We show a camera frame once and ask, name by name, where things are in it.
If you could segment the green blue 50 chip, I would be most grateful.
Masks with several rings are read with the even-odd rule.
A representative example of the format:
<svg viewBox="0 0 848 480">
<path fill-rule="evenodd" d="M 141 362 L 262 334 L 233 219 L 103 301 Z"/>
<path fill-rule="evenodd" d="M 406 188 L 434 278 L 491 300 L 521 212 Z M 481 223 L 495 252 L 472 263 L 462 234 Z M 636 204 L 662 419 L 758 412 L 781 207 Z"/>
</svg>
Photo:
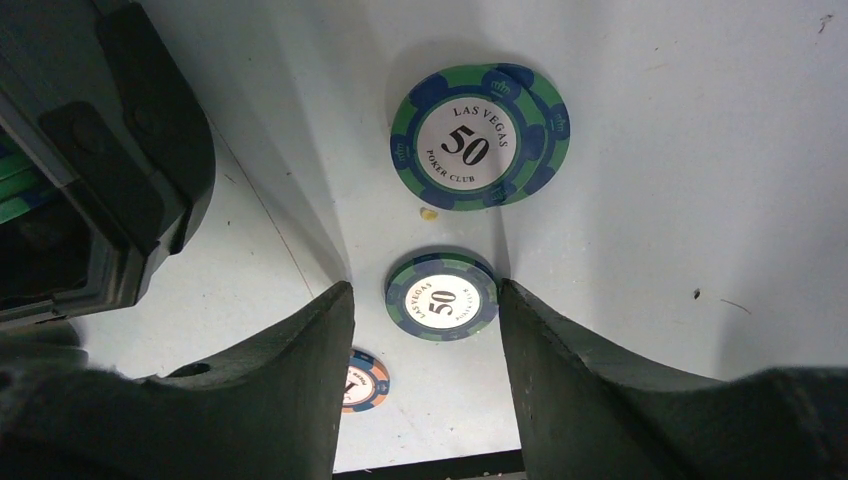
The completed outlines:
<svg viewBox="0 0 848 480">
<path fill-rule="evenodd" d="M 404 97 L 389 149 L 404 185 L 425 203 L 474 211 L 516 200 L 548 145 L 529 91 L 490 65 L 440 70 Z"/>
<path fill-rule="evenodd" d="M 528 91 L 545 119 L 547 145 L 544 153 L 540 160 L 533 162 L 530 178 L 504 201 L 504 205 L 509 205 L 535 194 L 553 179 L 566 157 L 571 126 L 565 102 L 546 76 L 520 64 L 497 63 L 494 67 L 513 77 Z"/>
</svg>

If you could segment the green blue poker chip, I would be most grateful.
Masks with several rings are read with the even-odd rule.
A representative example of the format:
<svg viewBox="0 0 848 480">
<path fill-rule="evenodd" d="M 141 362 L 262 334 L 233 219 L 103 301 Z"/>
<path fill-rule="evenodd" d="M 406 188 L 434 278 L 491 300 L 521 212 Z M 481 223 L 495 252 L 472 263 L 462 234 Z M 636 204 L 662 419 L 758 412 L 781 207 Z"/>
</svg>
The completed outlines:
<svg viewBox="0 0 848 480">
<path fill-rule="evenodd" d="M 433 342 L 468 338 L 498 315 L 498 282 L 480 259 L 436 251 L 396 266 L 384 284 L 384 304 L 404 332 Z"/>
</svg>

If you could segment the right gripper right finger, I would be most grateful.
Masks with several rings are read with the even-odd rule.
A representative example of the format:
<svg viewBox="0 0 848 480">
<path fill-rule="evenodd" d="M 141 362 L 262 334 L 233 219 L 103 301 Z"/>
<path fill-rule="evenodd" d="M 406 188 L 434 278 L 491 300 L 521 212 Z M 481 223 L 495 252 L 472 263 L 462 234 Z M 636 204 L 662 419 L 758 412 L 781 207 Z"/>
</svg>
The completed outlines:
<svg viewBox="0 0 848 480">
<path fill-rule="evenodd" d="M 500 328 L 532 479 L 843 479 L 847 371 L 773 367 L 720 381 L 638 355 L 519 283 Z"/>
</svg>

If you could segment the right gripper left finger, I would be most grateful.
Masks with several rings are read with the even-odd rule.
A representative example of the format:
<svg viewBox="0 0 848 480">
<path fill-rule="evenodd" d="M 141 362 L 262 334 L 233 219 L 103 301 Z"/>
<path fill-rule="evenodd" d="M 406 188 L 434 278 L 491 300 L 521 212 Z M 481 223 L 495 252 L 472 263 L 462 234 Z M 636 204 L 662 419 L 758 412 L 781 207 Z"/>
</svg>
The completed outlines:
<svg viewBox="0 0 848 480">
<path fill-rule="evenodd" d="M 354 331 L 338 282 L 290 317 L 165 377 L 1 339 L 5 479 L 328 479 Z"/>
</svg>

